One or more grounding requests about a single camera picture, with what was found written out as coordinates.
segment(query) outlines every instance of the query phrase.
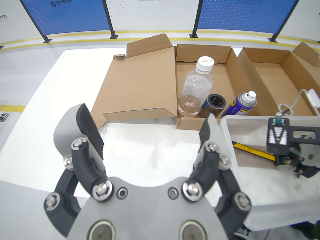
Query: wd-40 can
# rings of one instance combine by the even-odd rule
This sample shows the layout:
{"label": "wd-40 can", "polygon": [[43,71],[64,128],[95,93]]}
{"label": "wd-40 can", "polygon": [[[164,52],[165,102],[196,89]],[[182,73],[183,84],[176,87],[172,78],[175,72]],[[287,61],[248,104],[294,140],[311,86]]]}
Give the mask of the wd-40 can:
{"label": "wd-40 can", "polygon": [[240,93],[223,112],[225,115],[245,115],[257,105],[257,94],[254,91]]}

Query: white plastic bin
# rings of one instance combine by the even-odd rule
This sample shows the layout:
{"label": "white plastic bin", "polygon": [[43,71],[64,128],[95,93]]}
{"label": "white plastic bin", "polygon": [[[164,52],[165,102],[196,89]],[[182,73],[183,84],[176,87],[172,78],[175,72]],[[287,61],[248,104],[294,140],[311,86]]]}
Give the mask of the white plastic bin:
{"label": "white plastic bin", "polygon": [[[223,117],[220,127],[231,152],[235,155],[232,141],[266,149],[269,118]],[[292,117],[290,125],[320,127],[320,120],[317,117]],[[232,162],[232,166],[241,190],[252,201],[252,211],[244,223],[250,230],[260,231],[320,219],[319,173],[311,178],[297,178],[293,173],[279,169],[239,167],[238,162]]]}

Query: banner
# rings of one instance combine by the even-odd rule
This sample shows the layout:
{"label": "banner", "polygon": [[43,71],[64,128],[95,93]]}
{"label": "banner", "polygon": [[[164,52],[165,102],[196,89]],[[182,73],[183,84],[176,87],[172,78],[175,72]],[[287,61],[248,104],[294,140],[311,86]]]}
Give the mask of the banner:
{"label": "banner", "polygon": [[300,0],[280,35],[320,41],[320,0]]}
{"label": "banner", "polygon": [[109,30],[102,0],[23,0],[45,35]]}
{"label": "banner", "polygon": [[115,30],[191,30],[199,0],[106,0]]}
{"label": "banner", "polygon": [[39,37],[38,30],[19,0],[0,0],[0,45]]}
{"label": "banner", "polygon": [[276,33],[296,0],[203,0],[199,29]]}

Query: white bottle cap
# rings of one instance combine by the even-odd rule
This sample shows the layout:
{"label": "white bottle cap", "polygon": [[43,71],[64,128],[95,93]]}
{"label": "white bottle cap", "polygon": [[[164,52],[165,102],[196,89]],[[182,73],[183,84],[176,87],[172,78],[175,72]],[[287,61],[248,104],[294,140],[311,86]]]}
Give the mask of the white bottle cap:
{"label": "white bottle cap", "polygon": [[208,74],[212,70],[215,61],[213,58],[208,56],[199,57],[196,65],[197,72],[201,74]]}
{"label": "white bottle cap", "polygon": [[254,103],[256,100],[257,94],[251,90],[245,95],[243,95],[243,99],[245,99],[248,103]]}

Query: cable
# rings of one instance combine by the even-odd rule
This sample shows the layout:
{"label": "cable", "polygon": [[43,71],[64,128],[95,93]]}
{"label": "cable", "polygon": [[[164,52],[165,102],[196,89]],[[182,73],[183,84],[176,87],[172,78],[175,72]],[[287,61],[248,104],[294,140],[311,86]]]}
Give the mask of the cable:
{"label": "cable", "polygon": [[265,238],[264,238],[263,240],[266,240],[266,239],[267,239],[269,233],[270,233],[270,229],[269,229],[268,232],[266,233],[266,236],[265,236]]}
{"label": "cable", "polygon": [[289,106],[289,105],[287,105],[287,104],[285,104],[285,103],[280,103],[280,104],[278,105],[279,112],[282,113],[281,107],[284,106],[284,107],[286,107],[287,109],[289,109],[289,111],[291,112],[290,114],[286,114],[286,116],[288,116],[288,117],[289,117],[289,116],[293,116],[293,115],[294,115],[294,111],[292,110],[292,108],[297,104],[297,102],[298,102],[298,100],[299,100],[299,98],[300,98],[300,96],[301,96],[302,93],[307,94],[308,92],[307,92],[306,89],[302,89],[301,91],[299,91],[298,96],[296,97],[295,101],[293,102],[293,104],[292,104],[291,106]]}
{"label": "cable", "polygon": [[[287,105],[287,104],[285,104],[285,103],[280,103],[280,104],[278,105],[279,112],[282,113],[283,115],[288,116],[288,117],[293,116],[293,115],[294,115],[294,111],[293,111],[292,109],[293,109],[293,107],[297,104],[297,102],[298,102],[298,100],[299,100],[299,98],[300,98],[300,96],[301,96],[302,93],[305,93],[305,95],[308,97],[308,91],[307,91],[306,89],[302,89],[301,91],[299,91],[298,96],[296,97],[295,101],[293,102],[293,104],[292,104],[291,106],[289,106],[289,105]],[[281,109],[282,106],[286,107],[286,109],[285,109],[284,111],[282,111],[282,109]],[[313,107],[313,110],[314,110],[314,112],[316,113],[316,115],[320,118],[320,113],[319,113],[319,111],[318,111],[318,108],[317,108],[316,106],[312,106],[312,107]]]}

